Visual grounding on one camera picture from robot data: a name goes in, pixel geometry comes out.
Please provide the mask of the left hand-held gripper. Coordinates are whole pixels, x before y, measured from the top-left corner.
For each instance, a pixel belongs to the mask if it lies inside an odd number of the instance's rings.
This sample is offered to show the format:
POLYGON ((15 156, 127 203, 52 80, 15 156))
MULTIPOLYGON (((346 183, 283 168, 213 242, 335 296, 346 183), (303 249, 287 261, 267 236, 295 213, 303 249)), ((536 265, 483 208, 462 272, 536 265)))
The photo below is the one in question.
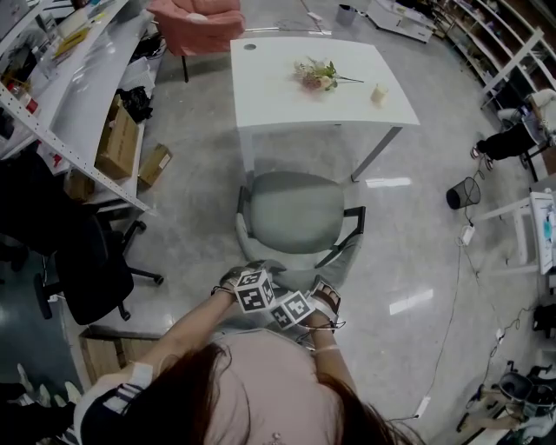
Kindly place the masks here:
POLYGON ((235 298, 245 314, 271 310, 276 305, 270 276, 286 268, 276 260, 257 260, 230 269, 211 294, 224 292, 235 298))

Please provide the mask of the grey office chair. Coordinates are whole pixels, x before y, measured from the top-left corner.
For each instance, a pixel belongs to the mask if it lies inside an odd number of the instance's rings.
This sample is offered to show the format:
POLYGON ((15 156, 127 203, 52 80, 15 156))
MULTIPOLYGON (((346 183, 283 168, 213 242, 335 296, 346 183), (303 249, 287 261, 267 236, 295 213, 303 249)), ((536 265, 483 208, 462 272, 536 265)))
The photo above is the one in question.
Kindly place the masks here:
POLYGON ((240 188, 235 231, 247 260, 276 260, 286 270, 275 285, 309 291, 317 276, 339 288, 361 248, 364 206, 347 208, 335 181, 308 173, 275 171, 240 188))

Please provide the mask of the person's right forearm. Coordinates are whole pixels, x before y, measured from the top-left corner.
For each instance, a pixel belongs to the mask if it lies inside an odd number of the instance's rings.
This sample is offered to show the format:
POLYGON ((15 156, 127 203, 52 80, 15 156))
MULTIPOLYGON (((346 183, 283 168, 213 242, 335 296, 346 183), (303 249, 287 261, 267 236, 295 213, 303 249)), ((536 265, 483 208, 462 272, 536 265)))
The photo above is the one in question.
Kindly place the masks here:
MULTIPOLYGON (((314 349, 337 344, 331 322, 326 316, 320 314, 311 315, 308 318, 308 325, 314 349)), ((314 360, 319 373, 330 375, 344 383, 354 392, 356 391, 354 380, 340 350, 314 355, 314 360)))

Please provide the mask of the person's left forearm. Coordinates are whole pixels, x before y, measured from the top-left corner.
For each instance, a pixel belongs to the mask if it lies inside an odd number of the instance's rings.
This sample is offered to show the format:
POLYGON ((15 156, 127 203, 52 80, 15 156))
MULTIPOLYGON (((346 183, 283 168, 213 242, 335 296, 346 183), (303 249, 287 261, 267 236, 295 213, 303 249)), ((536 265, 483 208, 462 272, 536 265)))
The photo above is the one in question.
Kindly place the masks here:
POLYGON ((151 366, 157 377, 187 353, 204 347, 235 302, 227 293, 211 294, 177 321, 138 362, 151 366))

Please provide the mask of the white desk table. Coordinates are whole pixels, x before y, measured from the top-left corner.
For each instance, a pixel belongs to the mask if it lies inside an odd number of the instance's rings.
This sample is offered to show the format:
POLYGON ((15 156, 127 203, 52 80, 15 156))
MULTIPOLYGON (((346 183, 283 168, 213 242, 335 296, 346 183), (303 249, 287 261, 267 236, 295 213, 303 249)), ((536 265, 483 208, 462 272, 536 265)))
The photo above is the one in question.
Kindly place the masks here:
POLYGON ((235 121, 243 168, 255 177, 253 134, 303 124, 387 124, 389 130, 351 173, 356 183, 376 157, 407 126, 420 121, 400 83, 375 46, 323 37, 257 37, 230 44, 235 121), (332 60, 338 73, 362 80, 322 93, 303 89, 294 62, 332 60), (386 101, 374 105, 377 83, 388 87, 386 101))

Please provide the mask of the black office chair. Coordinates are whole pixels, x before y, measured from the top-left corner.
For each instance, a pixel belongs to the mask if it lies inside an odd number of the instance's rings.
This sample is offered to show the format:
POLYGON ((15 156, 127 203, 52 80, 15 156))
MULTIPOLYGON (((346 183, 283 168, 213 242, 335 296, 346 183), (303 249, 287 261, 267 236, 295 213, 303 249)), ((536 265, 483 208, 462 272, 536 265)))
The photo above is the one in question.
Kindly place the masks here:
POLYGON ((134 289, 134 276, 148 278, 156 285, 163 276, 130 267, 124 254, 134 234, 147 229, 145 222, 134 220, 126 232, 114 230, 109 221, 95 215, 79 222, 69 239, 55 253, 57 282, 47 284, 37 274, 33 284, 43 318, 52 317, 50 298, 62 296, 79 325, 88 325, 116 309, 127 321, 130 313, 124 300, 134 289))

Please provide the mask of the person's right hand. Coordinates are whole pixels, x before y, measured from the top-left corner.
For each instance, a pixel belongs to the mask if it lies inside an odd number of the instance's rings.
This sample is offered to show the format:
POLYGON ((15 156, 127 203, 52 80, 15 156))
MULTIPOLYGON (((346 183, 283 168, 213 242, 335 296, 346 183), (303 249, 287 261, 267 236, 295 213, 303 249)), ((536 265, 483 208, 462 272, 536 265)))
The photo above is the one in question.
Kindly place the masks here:
POLYGON ((341 298, 335 290, 328 285, 323 285, 314 292, 314 298, 325 302, 331 309, 337 310, 340 307, 341 298))

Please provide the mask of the person's grey trousers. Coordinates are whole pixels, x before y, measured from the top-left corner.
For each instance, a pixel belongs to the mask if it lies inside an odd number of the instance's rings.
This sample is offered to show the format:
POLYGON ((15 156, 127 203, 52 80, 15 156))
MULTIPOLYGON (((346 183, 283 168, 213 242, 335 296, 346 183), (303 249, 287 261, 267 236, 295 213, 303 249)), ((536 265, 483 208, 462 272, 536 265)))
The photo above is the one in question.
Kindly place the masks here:
POLYGON ((257 331, 267 331, 290 342, 310 350, 314 350, 312 340, 305 338, 304 332, 296 329, 280 330, 276 322, 270 322, 264 315, 244 315, 235 314, 220 321, 210 339, 218 341, 225 335, 252 333, 257 331))

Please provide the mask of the small cardboard box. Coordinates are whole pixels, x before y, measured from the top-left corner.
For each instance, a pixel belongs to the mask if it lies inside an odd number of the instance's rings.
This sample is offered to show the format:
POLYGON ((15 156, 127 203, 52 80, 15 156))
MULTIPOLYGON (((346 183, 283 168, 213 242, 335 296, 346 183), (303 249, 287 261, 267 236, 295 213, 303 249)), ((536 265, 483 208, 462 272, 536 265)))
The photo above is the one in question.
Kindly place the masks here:
POLYGON ((152 187, 172 157, 173 155, 167 146, 157 144, 151 154, 140 165, 138 171, 138 188, 148 189, 152 187))

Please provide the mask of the flower bouquet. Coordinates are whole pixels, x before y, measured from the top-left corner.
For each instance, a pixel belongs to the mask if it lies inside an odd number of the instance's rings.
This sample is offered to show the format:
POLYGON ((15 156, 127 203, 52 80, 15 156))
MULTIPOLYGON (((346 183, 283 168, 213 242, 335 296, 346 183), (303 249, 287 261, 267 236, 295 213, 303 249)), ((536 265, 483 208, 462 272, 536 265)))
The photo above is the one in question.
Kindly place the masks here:
POLYGON ((332 60, 316 60, 312 57, 294 62, 293 79, 311 92, 335 90, 340 83, 363 83, 362 80, 340 75, 332 60))

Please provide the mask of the white plastic basket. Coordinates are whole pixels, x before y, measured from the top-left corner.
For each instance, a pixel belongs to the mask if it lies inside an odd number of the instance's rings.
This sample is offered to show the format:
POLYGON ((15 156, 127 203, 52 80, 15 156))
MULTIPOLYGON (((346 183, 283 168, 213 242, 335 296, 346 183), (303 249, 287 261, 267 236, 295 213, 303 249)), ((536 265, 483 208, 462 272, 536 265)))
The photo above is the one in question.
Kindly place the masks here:
POLYGON ((149 96, 155 88, 156 71, 146 57, 141 57, 130 63, 122 75, 118 85, 119 90, 130 91, 134 88, 143 87, 149 96))

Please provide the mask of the small white side table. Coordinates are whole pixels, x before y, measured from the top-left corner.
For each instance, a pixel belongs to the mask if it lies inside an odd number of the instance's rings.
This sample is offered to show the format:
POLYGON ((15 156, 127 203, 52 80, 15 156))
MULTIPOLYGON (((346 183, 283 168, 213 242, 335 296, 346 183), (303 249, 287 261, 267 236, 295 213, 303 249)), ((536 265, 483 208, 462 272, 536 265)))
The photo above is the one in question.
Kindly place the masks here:
POLYGON ((531 191, 529 196, 487 213, 471 218, 469 225, 509 215, 513 220, 518 250, 518 264, 506 262, 503 269, 482 269, 479 276, 508 276, 521 273, 545 275, 554 264, 553 247, 556 242, 556 202, 553 192, 531 191))

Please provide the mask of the white metal shelving rack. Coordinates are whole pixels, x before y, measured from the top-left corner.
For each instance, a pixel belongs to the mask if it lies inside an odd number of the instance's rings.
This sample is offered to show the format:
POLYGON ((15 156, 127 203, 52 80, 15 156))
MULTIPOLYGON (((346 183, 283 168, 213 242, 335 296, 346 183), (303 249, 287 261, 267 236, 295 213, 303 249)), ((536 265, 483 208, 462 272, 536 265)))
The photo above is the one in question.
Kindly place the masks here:
POLYGON ((53 175, 78 170, 96 185, 93 203, 108 209, 135 207, 145 212, 149 206, 137 196, 143 124, 138 124, 136 139, 130 142, 129 173, 116 178, 96 165, 116 90, 153 17, 141 10, 127 22, 118 22, 127 2, 115 0, 84 42, 60 65, 59 76, 43 94, 38 116, 27 111, 2 85, 0 105, 40 141, 37 152, 53 175))

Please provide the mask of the white low cabinet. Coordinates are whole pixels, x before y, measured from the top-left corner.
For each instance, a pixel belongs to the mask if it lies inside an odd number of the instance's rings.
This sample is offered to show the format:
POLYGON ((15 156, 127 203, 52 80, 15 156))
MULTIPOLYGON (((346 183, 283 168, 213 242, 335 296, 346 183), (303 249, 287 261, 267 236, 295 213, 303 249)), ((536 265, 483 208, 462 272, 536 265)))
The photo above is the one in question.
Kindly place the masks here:
POLYGON ((377 29, 428 43, 437 30, 434 21, 394 0, 371 0, 366 17, 377 29))

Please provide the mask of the yellow box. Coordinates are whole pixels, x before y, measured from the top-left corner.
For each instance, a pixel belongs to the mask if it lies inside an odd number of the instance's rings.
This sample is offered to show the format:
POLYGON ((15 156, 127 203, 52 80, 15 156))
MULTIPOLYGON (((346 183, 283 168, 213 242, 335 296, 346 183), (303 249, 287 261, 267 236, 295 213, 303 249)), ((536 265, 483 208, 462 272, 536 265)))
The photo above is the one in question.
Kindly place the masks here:
POLYGON ((79 43, 81 43, 89 34, 90 27, 82 28, 68 37, 65 37, 58 45, 54 58, 60 57, 62 54, 72 50, 79 43))

